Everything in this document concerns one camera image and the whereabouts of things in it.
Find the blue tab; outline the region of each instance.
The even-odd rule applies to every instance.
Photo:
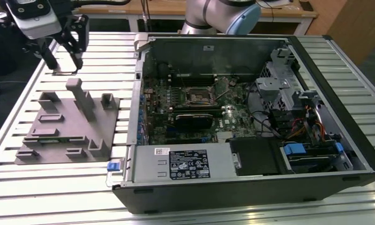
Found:
[[[291,155],[291,154],[305,154],[305,148],[303,146],[303,144],[295,143],[295,144],[287,144],[283,147],[284,153],[285,155]]]
[[[108,162],[106,171],[108,172],[120,171],[120,162]]]
[[[336,147],[339,153],[343,152],[344,149],[343,149],[343,146],[339,142],[335,143],[335,147]]]

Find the slotted metal table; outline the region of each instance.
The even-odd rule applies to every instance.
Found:
[[[92,32],[84,67],[74,76],[53,75],[40,62],[0,130],[0,224],[375,224],[375,183],[316,202],[133,215],[105,185],[105,162],[14,165],[14,154],[40,108],[40,92],[50,90],[61,98],[70,97],[64,86],[69,77],[81,78],[92,97],[109,92],[121,99],[112,157],[124,156],[136,62],[133,39],[134,33]],[[311,36],[299,40],[375,147],[375,87],[333,41]],[[70,67],[64,48],[52,43],[50,49],[61,66]],[[312,88],[308,75],[301,74]]]

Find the black cable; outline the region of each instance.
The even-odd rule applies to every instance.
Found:
[[[86,5],[110,5],[110,6],[124,6],[128,4],[130,0],[125,1],[106,1],[106,0],[82,0],[82,1],[74,1],[73,2],[73,7],[80,8],[81,6]]]
[[[273,8],[273,7],[268,4],[268,2],[265,2],[265,1],[263,1],[263,2],[268,5],[268,7],[263,7],[259,2],[256,2],[256,3],[257,3],[257,5],[259,5],[261,8],[269,8],[269,9],[271,9],[272,23],[273,23],[273,20],[275,20],[275,17],[273,17],[273,9],[281,9],[281,8]]]
[[[141,10],[142,10],[142,21],[144,21],[144,31],[145,32],[149,32],[149,30],[148,30],[148,23],[146,23],[146,13],[145,13],[145,2],[144,2],[144,0],[140,0],[140,3],[141,3]]]
[[[148,0],[145,0],[145,6],[146,6],[146,15],[148,15],[148,25],[149,25],[149,32],[152,32],[152,20],[150,20],[150,14],[149,14],[149,7],[148,7]]]
[[[261,133],[263,133],[263,123],[264,123],[267,120],[269,120],[269,119],[267,118],[267,119],[264,119],[263,122],[261,122]]]
[[[265,125],[255,116],[253,116],[252,118],[253,118],[253,120],[255,120],[256,122],[259,122],[259,123],[272,132],[272,134],[273,134],[277,138],[283,139],[283,136],[281,136],[268,125]]]

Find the power supply label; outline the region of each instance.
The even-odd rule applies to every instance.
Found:
[[[172,180],[209,178],[207,150],[169,151]]]

